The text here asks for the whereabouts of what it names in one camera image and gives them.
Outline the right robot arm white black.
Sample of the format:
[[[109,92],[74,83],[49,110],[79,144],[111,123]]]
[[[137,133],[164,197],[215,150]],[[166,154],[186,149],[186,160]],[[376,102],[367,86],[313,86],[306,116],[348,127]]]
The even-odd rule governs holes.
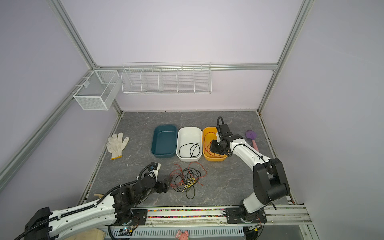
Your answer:
[[[217,124],[217,140],[211,143],[211,152],[239,157],[253,172],[253,193],[239,206],[239,218],[246,223],[267,205],[291,194],[290,185],[281,160],[271,159],[253,147],[239,134],[233,134],[227,124]]]

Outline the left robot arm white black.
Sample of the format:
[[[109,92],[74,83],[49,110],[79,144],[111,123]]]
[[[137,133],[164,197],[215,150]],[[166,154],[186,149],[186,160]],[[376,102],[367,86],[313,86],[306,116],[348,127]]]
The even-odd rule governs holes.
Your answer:
[[[142,179],[110,189],[99,200],[64,210],[39,209],[25,225],[18,240],[63,240],[93,228],[129,225],[136,216],[133,209],[152,193],[166,193],[172,177],[161,181],[148,174]]]

